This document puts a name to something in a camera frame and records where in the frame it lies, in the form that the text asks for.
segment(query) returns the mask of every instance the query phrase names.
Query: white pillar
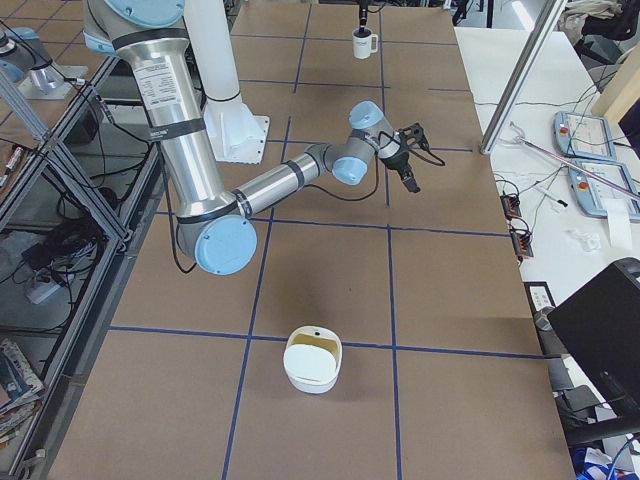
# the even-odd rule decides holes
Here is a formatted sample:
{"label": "white pillar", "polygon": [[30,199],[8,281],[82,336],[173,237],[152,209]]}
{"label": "white pillar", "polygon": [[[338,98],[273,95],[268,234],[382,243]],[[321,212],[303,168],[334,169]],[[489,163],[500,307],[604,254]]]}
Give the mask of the white pillar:
{"label": "white pillar", "polygon": [[208,97],[204,120],[216,160],[260,163],[269,119],[242,103],[223,0],[187,0],[184,20]]}

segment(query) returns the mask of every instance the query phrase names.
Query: white table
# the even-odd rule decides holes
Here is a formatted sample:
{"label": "white table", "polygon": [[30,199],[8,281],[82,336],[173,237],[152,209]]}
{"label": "white table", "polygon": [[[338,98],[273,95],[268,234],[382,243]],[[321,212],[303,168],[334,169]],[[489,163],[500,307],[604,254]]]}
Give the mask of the white table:
{"label": "white table", "polygon": [[[486,129],[509,76],[515,66],[529,33],[521,30],[487,30],[456,28],[456,35],[475,97],[480,124]],[[518,103],[538,102],[562,104],[577,101],[593,86],[584,66],[574,53],[570,43],[560,32],[548,39],[532,72],[522,89]],[[590,113],[598,94],[583,100],[575,111]],[[548,150],[555,151],[552,137],[552,121],[556,112],[572,110],[550,105],[517,105],[511,120],[525,130],[528,140]],[[623,136],[617,124],[611,125],[614,137]],[[515,132],[508,127],[501,138],[509,139]],[[617,147],[618,160],[629,167],[634,178],[640,179],[640,162],[633,150]],[[496,173],[525,188],[554,172],[560,164],[526,147],[496,145],[491,154],[491,163]],[[533,227],[534,212],[540,201],[533,236],[535,257],[525,260],[521,267],[525,281],[546,281],[557,304],[584,285],[590,278],[612,261],[627,256],[640,257],[640,224],[632,224],[633,250],[622,251],[611,248],[606,220],[584,215],[570,190],[566,170],[563,170],[549,188],[557,197],[565,200],[569,207],[559,211],[549,198],[532,189],[521,197],[523,217]],[[585,252],[581,244],[568,232],[596,233],[601,249]]]}

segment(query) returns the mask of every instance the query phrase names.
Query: cardboard floor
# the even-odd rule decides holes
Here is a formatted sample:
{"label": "cardboard floor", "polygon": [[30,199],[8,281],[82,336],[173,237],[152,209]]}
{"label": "cardboard floor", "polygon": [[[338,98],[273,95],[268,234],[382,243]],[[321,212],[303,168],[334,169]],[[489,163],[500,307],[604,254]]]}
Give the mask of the cardboard floor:
{"label": "cardboard floor", "polygon": [[[450,15],[370,15],[381,48],[362,61],[356,20],[355,6],[243,6],[243,98],[272,124],[261,165],[221,166],[227,187],[344,141],[364,99],[395,127],[421,122],[447,166],[412,160],[417,195],[380,169],[363,202],[289,197],[254,220],[257,253],[229,277],[176,270],[163,204],[51,480],[572,478]],[[318,184],[358,197],[375,180]],[[282,366],[301,325],[344,344],[324,395]]]}

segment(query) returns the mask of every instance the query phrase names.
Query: black monitor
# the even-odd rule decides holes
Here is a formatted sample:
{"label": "black monitor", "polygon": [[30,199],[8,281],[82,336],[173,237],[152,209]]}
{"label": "black monitor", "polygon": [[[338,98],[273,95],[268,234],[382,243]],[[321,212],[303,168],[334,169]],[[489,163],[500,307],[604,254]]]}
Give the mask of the black monitor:
{"label": "black monitor", "polygon": [[640,261],[617,260],[549,315],[618,418],[565,432],[569,445],[640,432]]}

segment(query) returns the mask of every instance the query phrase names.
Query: white mug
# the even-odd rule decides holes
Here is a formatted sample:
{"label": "white mug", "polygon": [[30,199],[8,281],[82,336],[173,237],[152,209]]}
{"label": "white mug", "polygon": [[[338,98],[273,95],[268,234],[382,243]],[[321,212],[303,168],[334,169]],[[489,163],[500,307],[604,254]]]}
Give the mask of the white mug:
{"label": "white mug", "polygon": [[356,28],[352,33],[353,38],[353,56],[359,59],[369,58],[372,53],[378,51],[378,35],[371,33],[368,28],[360,33],[360,29]]}

